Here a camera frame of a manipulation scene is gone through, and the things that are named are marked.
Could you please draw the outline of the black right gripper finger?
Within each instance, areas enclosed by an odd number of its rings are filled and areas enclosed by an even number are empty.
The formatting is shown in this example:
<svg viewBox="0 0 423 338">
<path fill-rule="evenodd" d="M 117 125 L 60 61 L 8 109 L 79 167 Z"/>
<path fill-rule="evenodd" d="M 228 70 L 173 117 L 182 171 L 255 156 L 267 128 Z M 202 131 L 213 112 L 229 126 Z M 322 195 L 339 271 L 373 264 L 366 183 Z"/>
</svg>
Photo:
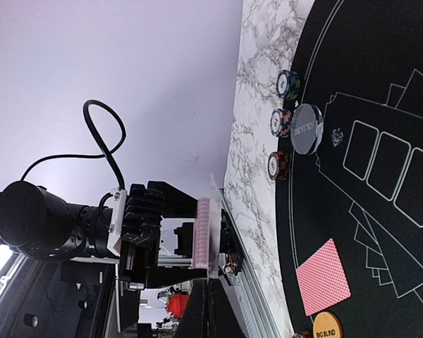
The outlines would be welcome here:
<svg viewBox="0 0 423 338">
<path fill-rule="evenodd" d="M 197 280 L 194 283 L 176 337 L 245 337 L 219 280 Z"/>
</svg>

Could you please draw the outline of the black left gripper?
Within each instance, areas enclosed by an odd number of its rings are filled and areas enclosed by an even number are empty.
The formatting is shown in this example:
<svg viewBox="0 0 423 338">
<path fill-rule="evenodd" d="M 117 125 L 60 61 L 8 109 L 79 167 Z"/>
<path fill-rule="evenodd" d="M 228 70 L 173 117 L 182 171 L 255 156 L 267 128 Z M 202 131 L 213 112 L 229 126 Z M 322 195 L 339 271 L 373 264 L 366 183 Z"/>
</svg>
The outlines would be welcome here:
<svg viewBox="0 0 423 338">
<path fill-rule="evenodd" d="M 168 311 L 181 320 L 197 280 L 219 280 L 226 293 L 231 274 L 240 273 L 240 240 L 233 219 L 223 206 L 220 189 L 212 187 L 205 197 L 216 199 L 221 207 L 216 275 L 192 266 L 193 223 L 199 199 L 165 182 L 135 184 L 129 190 L 113 189 L 107 197 L 113 202 L 107 221 L 107 249 L 118 259 L 116 315 L 121 334 L 152 334 L 151 327 L 139 321 L 144 290 L 189 282 L 189 294 L 168 298 Z"/>
</svg>

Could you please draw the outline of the red playing card deck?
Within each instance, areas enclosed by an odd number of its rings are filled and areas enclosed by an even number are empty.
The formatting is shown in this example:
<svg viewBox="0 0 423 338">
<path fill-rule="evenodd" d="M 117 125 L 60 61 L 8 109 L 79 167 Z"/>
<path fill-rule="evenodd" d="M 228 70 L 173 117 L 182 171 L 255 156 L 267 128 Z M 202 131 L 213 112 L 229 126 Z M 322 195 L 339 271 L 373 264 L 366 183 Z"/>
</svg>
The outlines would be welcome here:
<svg viewBox="0 0 423 338">
<path fill-rule="evenodd" d="M 216 275 L 219 269 L 221 207 L 213 198 L 200 198 L 193 223 L 192 266 Z"/>
</svg>

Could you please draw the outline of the red card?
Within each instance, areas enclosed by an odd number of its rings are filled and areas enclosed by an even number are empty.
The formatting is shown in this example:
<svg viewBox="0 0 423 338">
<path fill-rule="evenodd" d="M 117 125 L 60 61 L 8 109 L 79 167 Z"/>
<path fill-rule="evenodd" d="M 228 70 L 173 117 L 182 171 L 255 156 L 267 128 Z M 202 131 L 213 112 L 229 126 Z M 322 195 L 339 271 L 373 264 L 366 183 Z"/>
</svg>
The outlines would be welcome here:
<svg viewBox="0 0 423 338">
<path fill-rule="evenodd" d="M 295 272 L 306 316 L 314 315 L 351 297 L 348 280 L 332 238 Z"/>
</svg>

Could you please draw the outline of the orange big blind button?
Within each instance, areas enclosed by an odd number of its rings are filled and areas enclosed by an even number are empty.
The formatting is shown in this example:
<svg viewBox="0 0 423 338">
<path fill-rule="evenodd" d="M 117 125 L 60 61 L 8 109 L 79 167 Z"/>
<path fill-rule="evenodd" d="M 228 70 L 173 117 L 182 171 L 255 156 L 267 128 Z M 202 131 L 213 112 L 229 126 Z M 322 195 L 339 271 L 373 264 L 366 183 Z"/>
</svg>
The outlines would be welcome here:
<svg viewBox="0 0 423 338">
<path fill-rule="evenodd" d="M 324 311 L 314 319 L 313 337 L 315 338 L 343 338 L 343 326 L 333 313 Z"/>
</svg>

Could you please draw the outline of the red poker chip stack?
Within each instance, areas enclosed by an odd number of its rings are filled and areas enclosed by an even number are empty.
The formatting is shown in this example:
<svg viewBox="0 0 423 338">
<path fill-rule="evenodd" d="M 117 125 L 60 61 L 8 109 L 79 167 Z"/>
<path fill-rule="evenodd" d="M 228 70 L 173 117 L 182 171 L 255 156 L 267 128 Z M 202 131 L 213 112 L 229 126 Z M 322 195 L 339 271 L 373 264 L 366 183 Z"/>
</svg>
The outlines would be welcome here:
<svg viewBox="0 0 423 338">
<path fill-rule="evenodd" d="M 267 170 L 271 180 L 285 180 L 290 172 L 290 155 L 284 151 L 272 152 L 268 158 Z"/>
</svg>

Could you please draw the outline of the black white poker chip stack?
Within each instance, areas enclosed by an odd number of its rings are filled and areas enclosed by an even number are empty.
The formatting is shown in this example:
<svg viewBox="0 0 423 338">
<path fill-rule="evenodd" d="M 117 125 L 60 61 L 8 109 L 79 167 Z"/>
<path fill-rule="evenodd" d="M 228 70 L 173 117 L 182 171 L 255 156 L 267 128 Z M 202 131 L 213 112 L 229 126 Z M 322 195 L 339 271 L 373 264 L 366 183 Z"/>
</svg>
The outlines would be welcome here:
<svg viewBox="0 0 423 338">
<path fill-rule="evenodd" d="M 271 134 L 275 137 L 288 137 L 290 135 L 290 123 L 292 117 L 292 112 L 287 109 L 274 109 L 269 123 Z"/>
</svg>

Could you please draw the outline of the green poker chip stack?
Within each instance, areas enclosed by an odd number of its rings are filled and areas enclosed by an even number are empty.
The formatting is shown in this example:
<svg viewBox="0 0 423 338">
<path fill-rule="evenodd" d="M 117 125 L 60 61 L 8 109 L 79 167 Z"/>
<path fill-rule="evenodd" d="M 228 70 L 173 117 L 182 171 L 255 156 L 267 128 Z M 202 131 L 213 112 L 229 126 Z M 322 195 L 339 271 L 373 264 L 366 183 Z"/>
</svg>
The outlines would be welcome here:
<svg viewBox="0 0 423 338">
<path fill-rule="evenodd" d="M 276 92 L 282 99 L 296 99 L 300 91 L 300 76 L 289 70 L 282 70 L 278 74 Z"/>
</svg>

